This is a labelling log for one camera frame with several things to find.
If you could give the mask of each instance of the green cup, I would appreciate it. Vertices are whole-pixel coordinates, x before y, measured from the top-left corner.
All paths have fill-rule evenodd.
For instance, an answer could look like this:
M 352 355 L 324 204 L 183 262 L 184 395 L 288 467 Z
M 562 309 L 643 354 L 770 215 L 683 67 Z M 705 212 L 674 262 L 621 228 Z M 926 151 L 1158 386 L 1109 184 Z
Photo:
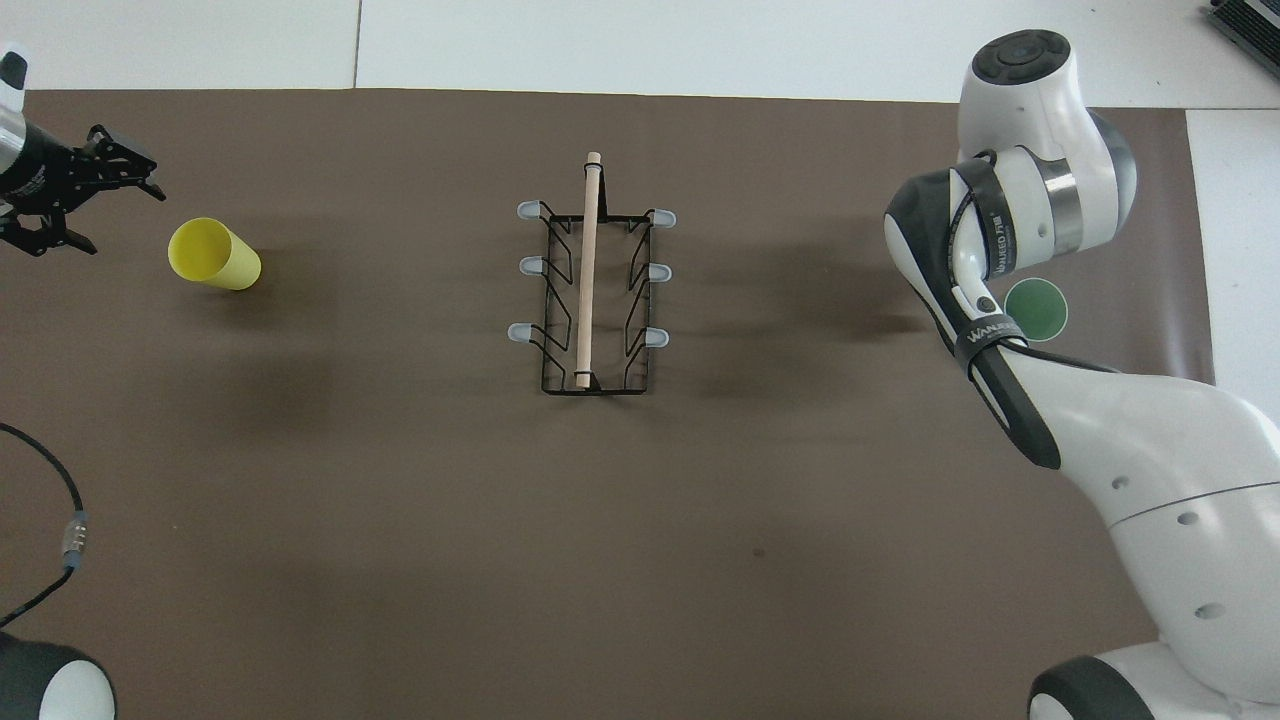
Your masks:
M 1066 297 L 1044 278 L 1027 278 L 1009 288 L 1005 314 L 1018 322 L 1027 340 L 1053 340 L 1066 327 Z

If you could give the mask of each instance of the screw hole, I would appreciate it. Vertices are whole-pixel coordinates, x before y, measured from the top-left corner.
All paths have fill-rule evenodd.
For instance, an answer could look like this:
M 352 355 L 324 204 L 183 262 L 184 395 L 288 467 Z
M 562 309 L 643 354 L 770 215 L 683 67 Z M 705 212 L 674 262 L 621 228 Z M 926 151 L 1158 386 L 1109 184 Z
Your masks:
M 1201 620 L 1212 620 L 1226 614 L 1226 607 L 1221 602 L 1211 602 L 1196 609 L 1196 616 Z

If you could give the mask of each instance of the cup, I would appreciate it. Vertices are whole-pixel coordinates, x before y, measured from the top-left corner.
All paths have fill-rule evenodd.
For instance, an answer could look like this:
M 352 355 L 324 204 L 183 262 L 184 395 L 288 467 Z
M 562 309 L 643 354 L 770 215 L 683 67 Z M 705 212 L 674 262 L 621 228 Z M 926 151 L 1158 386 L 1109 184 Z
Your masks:
M 1025 278 L 1005 295 L 1005 314 L 1018 323 L 1027 340 L 1053 340 L 1066 327 L 1066 296 L 1044 278 Z
M 187 220 L 169 238 L 169 266 L 184 281 L 244 290 L 262 273 L 257 252 L 212 218 Z

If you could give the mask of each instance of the white rubber tip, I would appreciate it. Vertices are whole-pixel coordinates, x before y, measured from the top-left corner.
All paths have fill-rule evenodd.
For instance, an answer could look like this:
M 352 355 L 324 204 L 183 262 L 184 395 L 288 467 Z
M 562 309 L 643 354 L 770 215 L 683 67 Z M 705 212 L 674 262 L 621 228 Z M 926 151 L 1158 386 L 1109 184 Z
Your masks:
M 543 205 L 536 200 L 525 200 L 516 205 L 516 217 L 521 220 L 536 220 L 543 217 Z
M 664 283 L 671 279 L 671 266 L 662 263 L 649 263 L 649 282 Z
M 511 342 L 529 342 L 534 340 L 534 324 L 512 323 L 507 327 L 507 340 Z
M 671 333 L 662 328 L 645 328 L 644 329 L 644 343 L 645 347 L 667 347 L 671 342 Z
M 653 227 L 655 228 L 673 228 L 676 227 L 676 214 L 671 210 L 662 210 L 654 208 L 653 210 Z
M 520 272 L 526 275 L 543 274 L 543 259 L 540 255 L 530 255 L 520 259 Z

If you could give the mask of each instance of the black wire rack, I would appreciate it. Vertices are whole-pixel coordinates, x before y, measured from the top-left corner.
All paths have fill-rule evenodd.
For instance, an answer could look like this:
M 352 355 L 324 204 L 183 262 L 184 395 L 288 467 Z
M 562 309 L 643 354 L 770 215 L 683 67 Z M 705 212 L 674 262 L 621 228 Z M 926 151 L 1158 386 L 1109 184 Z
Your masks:
M 513 323 L 507 337 L 515 342 L 527 342 L 541 355 L 541 391 L 547 395 L 641 395 L 649 389 L 652 351 L 664 347 L 671 336 L 650 324 L 653 318 L 653 286 L 671 279 L 671 268 L 653 261 L 654 228 L 676 224 L 676 214 L 650 208 L 641 215 L 612 215 L 600 176 L 598 208 L 599 225 L 614 224 L 626 231 L 626 240 L 635 242 L 627 266 L 626 291 L 630 309 L 622 322 L 621 373 L 604 378 L 590 372 L 589 387 L 576 387 L 571 377 L 576 373 L 564 366 L 570 359 L 570 343 L 575 327 L 573 313 L 564 301 L 564 293 L 576 292 L 577 277 L 573 272 L 573 249 L 567 238 L 581 231 L 584 215 L 562 215 L 541 200 L 529 200 L 516 208 L 516 215 L 526 220 L 540 220 L 547 227 L 547 252 L 520 261 L 520 272 L 539 275 L 544 281 L 545 300 L 541 323 Z

